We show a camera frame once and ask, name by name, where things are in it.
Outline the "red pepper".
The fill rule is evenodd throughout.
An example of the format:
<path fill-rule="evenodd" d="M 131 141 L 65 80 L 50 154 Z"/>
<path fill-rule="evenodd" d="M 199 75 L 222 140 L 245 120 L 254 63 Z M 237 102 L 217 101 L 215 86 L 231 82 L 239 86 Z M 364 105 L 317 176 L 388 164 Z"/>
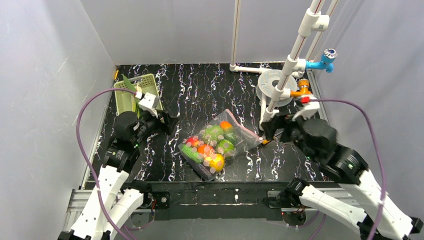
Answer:
<path fill-rule="evenodd" d="M 191 148 L 198 148 L 201 145 L 201 141 L 197 135 L 191 136 L 186 140 L 185 145 Z"/>

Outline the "green leafy vegetable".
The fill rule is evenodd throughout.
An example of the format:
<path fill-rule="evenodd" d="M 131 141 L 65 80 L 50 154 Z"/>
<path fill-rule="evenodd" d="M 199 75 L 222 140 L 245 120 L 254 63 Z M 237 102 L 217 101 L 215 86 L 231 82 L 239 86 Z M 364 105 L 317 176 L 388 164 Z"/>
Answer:
<path fill-rule="evenodd" d="M 188 158 L 195 162 L 196 164 L 202 164 L 204 161 L 204 155 L 199 153 L 196 147 L 189 147 L 187 145 L 183 145 L 181 148 L 181 152 Z"/>

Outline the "pale green cabbage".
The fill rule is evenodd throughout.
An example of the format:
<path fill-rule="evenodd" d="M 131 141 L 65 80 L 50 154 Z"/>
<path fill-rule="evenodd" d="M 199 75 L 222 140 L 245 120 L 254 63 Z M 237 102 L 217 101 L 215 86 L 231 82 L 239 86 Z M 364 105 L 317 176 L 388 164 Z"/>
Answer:
<path fill-rule="evenodd" d="M 219 125 L 207 125 L 201 131 L 202 140 L 208 145 L 216 145 L 224 140 L 224 130 Z"/>

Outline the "yellow green mango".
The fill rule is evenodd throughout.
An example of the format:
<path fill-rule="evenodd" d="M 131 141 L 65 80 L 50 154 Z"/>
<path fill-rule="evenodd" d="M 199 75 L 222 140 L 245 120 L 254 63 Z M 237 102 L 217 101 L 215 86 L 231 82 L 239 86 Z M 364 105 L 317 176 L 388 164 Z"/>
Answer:
<path fill-rule="evenodd" d="M 232 124 L 228 121 L 221 121 L 219 126 L 221 127 L 225 138 L 232 140 L 236 139 L 236 131 Z"/>

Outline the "clear zip top bag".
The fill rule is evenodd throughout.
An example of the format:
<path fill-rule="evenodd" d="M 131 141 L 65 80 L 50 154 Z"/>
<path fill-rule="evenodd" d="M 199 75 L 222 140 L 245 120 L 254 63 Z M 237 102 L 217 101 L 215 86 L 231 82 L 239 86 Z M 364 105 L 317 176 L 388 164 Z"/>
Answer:
<path fill-rule="evenodd" d="M 223 112 L 221 112 L 220 114 L 218 114 L 217 116 L 215 116 L 209 123 L 207 123 L 199 132 L 192 134 L 190 137 L 192 136 L 198 136 L 201 145 L 206 144 L 203 139 L 202 139 L 202 135 L 201 135 L 201 131 L 204 130 L 206 128 L 207 125 L 217 125 L 220 126 L 220 122 L 222 121 L 227 121 L 230 124 L 232 124 L 232 126 L 235 129 L 235 134 L 236 134 L 236 139 L 229 139 L 229 138 L 225 138 L 224 140 L 228 140 L 230 142 L 233 143 L 234 145 L 234 149 L 235 149 L 235 154 L 232 156 L 225 156 L 222 155 L 224 157 L 224 168 L 222 169 L 222 171 L 225 169 L 226 166 L 229 166 L 233 163 L 233 161 L 236 159 L 236 156 L 242 153 L 246 153 L 249 150 L 257 147 L 258 145 L 260 145 L 263 141 L 263 138 L 260 137 L 259 135 L 257 135 L 255 132 L 249 130 L 248 128 L 244 127 L 242 124 L 240 124 L 237 120 L 236 117 L 234 116 L 234 114 L 229 110 L 229 109 L 225 109 Z M 180 143 L 178 145 L 178 148 L 180 150 L 181 155 L 183 156 L 183 158 L 188 162 L 188 164 L 193 168 L 193 170 L 195 171 L 196 174 L 199 175 L 199 177 L 207 182 L 213 181 L 219 174 L 221 174 L 222 171 L 218 172 L 218 173 L 210 173 L 210 168 L 208 166 L 205 166 L 204 164 L 204 159 L 203 158 L 203 163 L 195 163 L 191 160 L 188 160 L 188 158 L 186 156 L 184 156 L 184 154 L 182 153 L 181 149 L 183 147 L 183 145 L 186 145 L 186 141 L 187 139 L 184 139 L 182 143 Z M 214 148 L 215 153 L 219 154 L 216 151 L 216 145 L 217 144 L 207 144 L 210 145 Z"/>

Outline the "yellow lemon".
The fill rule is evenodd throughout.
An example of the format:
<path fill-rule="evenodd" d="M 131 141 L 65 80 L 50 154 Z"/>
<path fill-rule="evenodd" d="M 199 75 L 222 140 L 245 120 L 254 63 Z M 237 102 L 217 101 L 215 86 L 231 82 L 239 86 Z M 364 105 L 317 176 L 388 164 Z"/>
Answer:
<path fill-rule="evenodd" d="M 219 173 L 225 166 L 225 159 L 221 154 L 211 154 L 204 159 L 204 165 L 209 167 L 211 174 Z"/>

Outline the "orange fruit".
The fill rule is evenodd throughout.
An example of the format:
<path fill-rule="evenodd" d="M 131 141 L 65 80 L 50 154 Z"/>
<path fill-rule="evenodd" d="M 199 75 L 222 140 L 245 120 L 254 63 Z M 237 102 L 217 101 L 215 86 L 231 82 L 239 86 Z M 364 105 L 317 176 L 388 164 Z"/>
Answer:
<path fill-rule="evenodd" d="M 201 155 L 203 158 L 210 157 L 216 155 L 215 149 L 208 145 L 202 144 L 197 148 L 197 153 Z"/>

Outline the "green apple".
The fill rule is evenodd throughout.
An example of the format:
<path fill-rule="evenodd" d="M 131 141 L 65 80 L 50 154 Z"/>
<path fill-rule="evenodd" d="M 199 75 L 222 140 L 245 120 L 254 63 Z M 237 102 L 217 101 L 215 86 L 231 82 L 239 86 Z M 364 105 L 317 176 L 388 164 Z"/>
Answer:
<path fill-rule="evenodd" d="M 223 156 L 233 156 L 235 154 L 235 146 L 229 140 L 223 139 L 217 143 L 215 150 Z"/>

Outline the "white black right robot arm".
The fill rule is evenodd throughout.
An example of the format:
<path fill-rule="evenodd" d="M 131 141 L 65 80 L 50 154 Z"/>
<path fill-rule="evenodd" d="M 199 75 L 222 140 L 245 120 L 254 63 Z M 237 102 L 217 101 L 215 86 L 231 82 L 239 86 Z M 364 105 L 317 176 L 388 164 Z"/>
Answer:
<path fill-rule="evenodd" d="M 389 197 L 381 199 L 383 189 L 369 165 L 357 151 L 337 142 L 337 130 L 327 121 L 280 115 L 263 122 L 262 128 L 267 140 L 282 130 L 280 141 L 294 143 L 322 173 L 348 192 L 357 206 L 300 178 L 294 178 L 274 198 L 277 204 L 316 209 L 357 232 L 363 240 L 408 240 L 423 229 L 420 218 L 403 213 Z"/>

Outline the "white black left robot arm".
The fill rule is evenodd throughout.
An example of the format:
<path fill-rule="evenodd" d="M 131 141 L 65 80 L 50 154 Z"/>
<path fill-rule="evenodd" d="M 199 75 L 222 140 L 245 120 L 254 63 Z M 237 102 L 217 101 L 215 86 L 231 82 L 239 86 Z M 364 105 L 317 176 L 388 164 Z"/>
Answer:
<path fill-rule="evenodd" d="M 154 133 L 171 135 L 179 121 L 166 110 L 155 115 L 147 110 L 125 111 L 115 118 L 113 136 L 104 162 L 80 216 L 60 240 L 113 240 L 124 236 L 122 227 L 145 199 L 149 185 L 132 183 L 120 199 L 118 193 L 141 155 L 140 144 Z"/>

